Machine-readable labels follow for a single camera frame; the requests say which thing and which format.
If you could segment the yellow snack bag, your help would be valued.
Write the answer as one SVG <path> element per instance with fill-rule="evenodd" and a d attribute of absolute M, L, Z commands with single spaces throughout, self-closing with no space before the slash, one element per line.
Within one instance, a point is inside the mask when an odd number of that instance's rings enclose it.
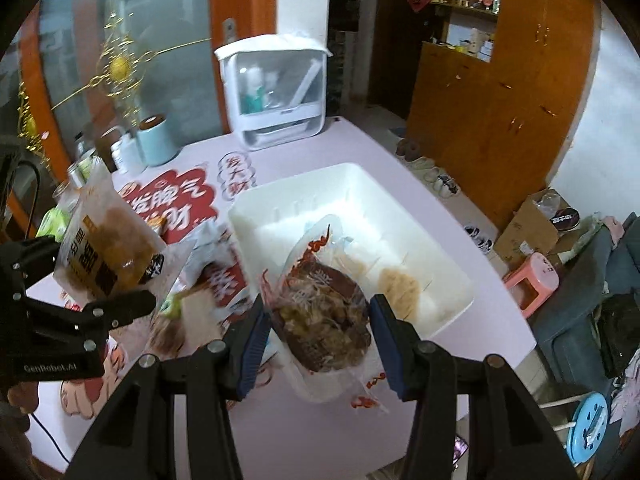
<path fill-rule="evenodd" d="M 166 244 L 114 189 L 93 157 L 56 258 L 53 277 L 81 307 L 131 292 L 155 276 Z"/>

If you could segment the brown dried-fruit snack bag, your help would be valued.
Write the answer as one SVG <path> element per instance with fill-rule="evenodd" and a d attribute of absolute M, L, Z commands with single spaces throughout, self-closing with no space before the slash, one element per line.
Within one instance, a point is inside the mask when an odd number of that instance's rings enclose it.
<path fill-rule="evenodd" d="M 385 412 L 373 392 L 386 375 L 360 287 L 366 268 L 346 254 L 350 244 L 341 219 L 328 214 L 308 226 L 284 263 L 262 271 L 259 290 L 284 350 L 284 374 L 303 400 L 345 398 L 354 410 Z"/>

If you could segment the beige toast snack pack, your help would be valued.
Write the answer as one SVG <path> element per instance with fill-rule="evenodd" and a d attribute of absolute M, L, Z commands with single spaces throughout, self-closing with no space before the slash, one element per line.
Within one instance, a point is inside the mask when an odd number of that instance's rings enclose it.
<path fill-rule="evenodd" d="M 221 338 L 217 305 L 204 286 L 170 294 L 154 314 L 148 349 L 162 360 L 188 356 Z"/>

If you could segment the clear rice cracker pack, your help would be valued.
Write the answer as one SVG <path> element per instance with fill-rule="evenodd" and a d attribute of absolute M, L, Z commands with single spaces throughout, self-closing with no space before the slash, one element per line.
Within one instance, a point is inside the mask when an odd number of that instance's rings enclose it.
<path fill-rule="evenodd" d="M 385 268 L 378 277 L 378 291 L 398 318 L 414 319 L 421 295 L 420 284 L 415 278 L 399 269 Z"/>

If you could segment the white red snack bag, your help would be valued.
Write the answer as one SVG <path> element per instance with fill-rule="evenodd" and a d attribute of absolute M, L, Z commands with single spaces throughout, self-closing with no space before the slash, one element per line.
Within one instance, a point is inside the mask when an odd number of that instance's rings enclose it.
<path fill-rule="evenodd" d="M 184 286 L 210 292 L 220 324 L 239 321 L 250 308 L 250 292 L 230 228 L 207 219 L 186 239 L 195 245 L 180 274 Z"/>

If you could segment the clear glass jar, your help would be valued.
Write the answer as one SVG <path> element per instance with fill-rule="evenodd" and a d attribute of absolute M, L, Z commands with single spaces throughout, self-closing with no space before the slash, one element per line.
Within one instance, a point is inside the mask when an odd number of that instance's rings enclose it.
<path fill-rule="evenodd" d="M 71 216 L 77 207 L 79 195 L 78 188 L 70 181 L 65 181 L 56 187 L 52 197 L 58 209 Z"/>

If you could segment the green label plastic bottle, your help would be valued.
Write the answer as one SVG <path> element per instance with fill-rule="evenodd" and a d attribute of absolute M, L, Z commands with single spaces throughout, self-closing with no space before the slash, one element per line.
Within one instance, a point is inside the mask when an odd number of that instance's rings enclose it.
<path fill-rule="evenodd" d="M 68 166 L 67 175 L 74 188 L 82 188 L 89 179 L 93 159 L 98 156 L 98 153 L 93 140 L 85 133 L 77 133 L 74 141 L 75 159 Z"/>

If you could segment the white squeeze bottle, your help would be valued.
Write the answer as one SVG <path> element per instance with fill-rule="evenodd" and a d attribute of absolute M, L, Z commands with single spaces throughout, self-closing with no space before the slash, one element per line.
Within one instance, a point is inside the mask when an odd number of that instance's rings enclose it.
<path fill-rule="evenodd" d="M 146 165 L 143 160 L 137 139 L 121 126 L 114 126 L 103 133 L 103 137 L 114 136 L 117 133 L 117 139 L 110 145 L 110 151 L 113 162 L 120 174 L 129 174 L 137 176 L 142 174 Z"/>

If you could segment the pink plastic stool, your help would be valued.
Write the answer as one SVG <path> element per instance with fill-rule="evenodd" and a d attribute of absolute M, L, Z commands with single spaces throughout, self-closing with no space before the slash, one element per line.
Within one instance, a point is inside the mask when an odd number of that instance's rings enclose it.
<path fill-rule="evenodd" d="M 556 291 L 560 278 L 547 257 L 534 252 L 515 271 L 508 274 L 503 283 L 507 290 L 526 283 L 535 293 L 533 299 L 525 307 L 521 307 L 524 318 L 530 318 Z"/>

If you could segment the grey sofa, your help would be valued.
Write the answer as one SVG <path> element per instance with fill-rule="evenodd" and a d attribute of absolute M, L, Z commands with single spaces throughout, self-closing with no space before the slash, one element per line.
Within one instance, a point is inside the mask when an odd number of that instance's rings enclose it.
<path fill-rule="evenodd" d="M 618 243 L 608 228 L 601 228 L 529 319 L 544 366 L 563 396 L 611 391 L 594 314 L 608 297 L 639 291 L 639 217 L 630 214 L 623 228 Z"/>

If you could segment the cardboard box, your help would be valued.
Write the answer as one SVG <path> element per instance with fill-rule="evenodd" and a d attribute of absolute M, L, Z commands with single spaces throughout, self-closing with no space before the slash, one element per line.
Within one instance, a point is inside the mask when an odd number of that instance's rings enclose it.
<path fill-rule="evenodd" d="M 554 188 L 529 195 L 498 237 L 496 254 L 510 271 L 539 252 L 554 266 L 562 266 L 560 255 L 569 252 L 580 237 L 582 216 Z"/>

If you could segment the teal cylinder container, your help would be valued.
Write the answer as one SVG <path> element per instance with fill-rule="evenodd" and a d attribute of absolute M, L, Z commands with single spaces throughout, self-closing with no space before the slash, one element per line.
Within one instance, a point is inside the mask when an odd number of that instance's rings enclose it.
<path fill-rule="evenodd" d="M 162 166 L 179 153 L 178 144 L 172 137 L 166 116 L 163 114 L 142 119 L 137 139 L 144 161 L 150 167 Z"/>

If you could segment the gold door ornament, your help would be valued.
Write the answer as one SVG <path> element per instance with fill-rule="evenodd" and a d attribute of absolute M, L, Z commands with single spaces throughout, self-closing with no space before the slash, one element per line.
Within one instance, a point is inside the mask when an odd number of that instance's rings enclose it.
<path fill-rule="evenodd" d="M 148 65 L 161 55 L 188 47 L 208 44 L 210 37 L 175 44 L 160 50 L 136 52 L 136 40 L 126 31 L 125 19 L 112 12 L 104 25 L 105 40 L 102 44 L 96 70 L 90 79 L 71 94 L 55 103 L 51 110 L 57 110 L 82 92 L 99 89 L 107 99 L 114 101 L 122 119 L 137 128 L 141 122 L 141 106 L 138 94 L 144 81 Z"/>

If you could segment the white countertop dish cabinet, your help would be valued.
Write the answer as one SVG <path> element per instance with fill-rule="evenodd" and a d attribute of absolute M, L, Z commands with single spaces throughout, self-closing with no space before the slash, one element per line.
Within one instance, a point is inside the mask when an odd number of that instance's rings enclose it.
<path fill-rule="evenodd" d="M 232 133 L 249 151 L 303 140 L 326 121 L 329 49 L 312 38 L 260 35 L 215 51 Z"/>

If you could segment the orange wooden cabinet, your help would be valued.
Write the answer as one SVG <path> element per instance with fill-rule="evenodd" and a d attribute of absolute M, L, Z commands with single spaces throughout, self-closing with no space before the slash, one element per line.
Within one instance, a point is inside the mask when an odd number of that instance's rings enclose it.
<path fill-rule="evenodd" d="M 587 82 L 597 0 L 501 0 L 484 62 L 424 44 L 408 139 L 498 228 L 541 190 Z"/>

